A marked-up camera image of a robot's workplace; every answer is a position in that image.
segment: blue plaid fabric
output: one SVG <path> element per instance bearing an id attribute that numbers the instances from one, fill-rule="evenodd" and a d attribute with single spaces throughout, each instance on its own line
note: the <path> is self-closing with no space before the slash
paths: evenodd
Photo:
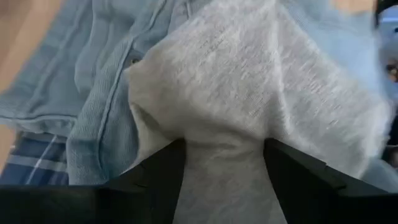
<path id="1" fill-rule="evenodd" d="M 0 184 L 67 185 L 65 137 L 19 133 Z"/>

